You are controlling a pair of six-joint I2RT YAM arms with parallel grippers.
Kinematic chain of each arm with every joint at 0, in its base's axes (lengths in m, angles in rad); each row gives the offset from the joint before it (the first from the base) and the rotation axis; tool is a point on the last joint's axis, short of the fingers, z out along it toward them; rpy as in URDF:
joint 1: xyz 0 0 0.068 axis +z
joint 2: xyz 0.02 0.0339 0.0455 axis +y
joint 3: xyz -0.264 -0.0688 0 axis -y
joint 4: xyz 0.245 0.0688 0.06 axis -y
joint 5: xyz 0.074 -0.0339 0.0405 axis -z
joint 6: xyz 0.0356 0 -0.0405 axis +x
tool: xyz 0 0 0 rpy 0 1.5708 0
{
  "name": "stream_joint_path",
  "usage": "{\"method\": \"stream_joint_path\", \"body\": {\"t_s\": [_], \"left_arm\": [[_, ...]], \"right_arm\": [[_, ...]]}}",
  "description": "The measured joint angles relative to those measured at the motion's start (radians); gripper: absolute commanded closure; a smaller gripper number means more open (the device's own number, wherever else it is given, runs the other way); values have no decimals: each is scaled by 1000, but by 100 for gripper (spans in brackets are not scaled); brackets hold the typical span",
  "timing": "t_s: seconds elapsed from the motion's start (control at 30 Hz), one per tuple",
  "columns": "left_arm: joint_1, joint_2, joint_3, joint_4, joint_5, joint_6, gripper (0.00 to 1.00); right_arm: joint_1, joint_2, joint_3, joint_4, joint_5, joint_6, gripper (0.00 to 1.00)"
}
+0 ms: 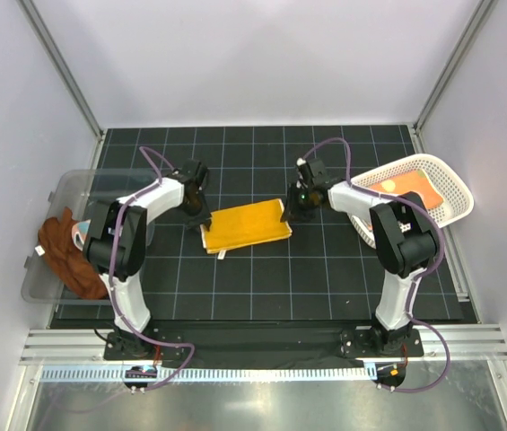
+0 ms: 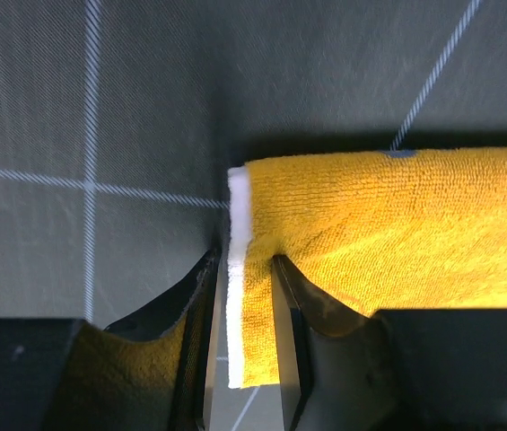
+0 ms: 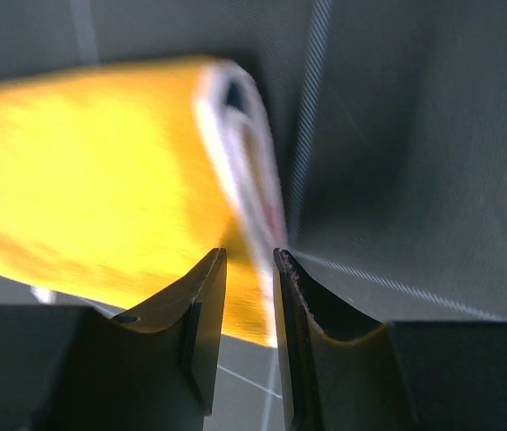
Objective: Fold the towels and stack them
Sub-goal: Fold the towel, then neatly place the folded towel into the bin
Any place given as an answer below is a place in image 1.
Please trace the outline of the yellow blue patterned towel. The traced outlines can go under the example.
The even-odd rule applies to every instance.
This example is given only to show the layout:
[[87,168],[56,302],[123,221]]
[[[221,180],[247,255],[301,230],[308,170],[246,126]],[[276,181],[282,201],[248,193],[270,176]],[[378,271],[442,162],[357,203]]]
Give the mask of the yellow blue patterned towel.
[[216,210],[209,227],[201,227],[208,254],[224,254],[248,246],[288,239],[293,230],[281,221],[284,204],[280,198]]

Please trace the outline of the light blue orange towel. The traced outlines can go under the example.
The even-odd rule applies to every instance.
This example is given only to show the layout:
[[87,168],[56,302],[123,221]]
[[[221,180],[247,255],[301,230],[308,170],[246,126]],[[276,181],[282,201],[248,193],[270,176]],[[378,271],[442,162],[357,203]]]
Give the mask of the light blue orange towel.
[[74,243],[74,246],[79,250],[82,251],[83,247],[85,245],[89,227],[90,227],[90,220],[83,220],[80,222],[76,222],[71,229],[71,236]]

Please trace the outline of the orange polka dot towel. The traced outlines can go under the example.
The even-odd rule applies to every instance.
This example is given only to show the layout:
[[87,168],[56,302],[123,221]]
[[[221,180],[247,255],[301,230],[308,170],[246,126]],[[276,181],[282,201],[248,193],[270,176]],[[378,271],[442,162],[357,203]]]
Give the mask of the orange polka dot towel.
[[421,198],[427,210],[435,209],[444,203],[443,196],[433,186],[426,172],[422,169],[378,181],[369,186],[369,189],[392,195],[404,195],[408,192],[414,192]]

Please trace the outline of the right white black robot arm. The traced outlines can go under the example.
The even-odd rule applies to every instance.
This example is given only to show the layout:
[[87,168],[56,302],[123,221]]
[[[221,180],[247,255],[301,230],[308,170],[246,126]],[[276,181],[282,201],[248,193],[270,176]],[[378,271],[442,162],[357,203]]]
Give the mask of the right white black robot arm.
[[399,354],[415,325],[420,282],[443,259],[440,228],[414,192],[394,196],[333,178],[317,158],[298,159],[296,169],[298,179],[289,184],[283,222],[309,220],[322,207],[368,219],[384,279],[365,338],[379,356]]

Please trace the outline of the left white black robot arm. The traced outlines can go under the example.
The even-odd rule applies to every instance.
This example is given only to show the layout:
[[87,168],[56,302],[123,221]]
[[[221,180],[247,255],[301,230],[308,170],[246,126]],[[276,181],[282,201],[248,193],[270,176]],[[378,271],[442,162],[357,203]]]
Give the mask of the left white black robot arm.
[[156,338],[153,317],[146,306],[141,270],[146,258],[148,225],[179,209],[189,228],[209,229],[212,214],[203,191],[209,169],[188,159],[181,167],[113,201],[94,203],[83,242],[83,256],[106,287],[114,312],[112,331],[105,337],[107,359],[147,359],[158,348],[171,349],[175,358],[191,353],[191,345]]

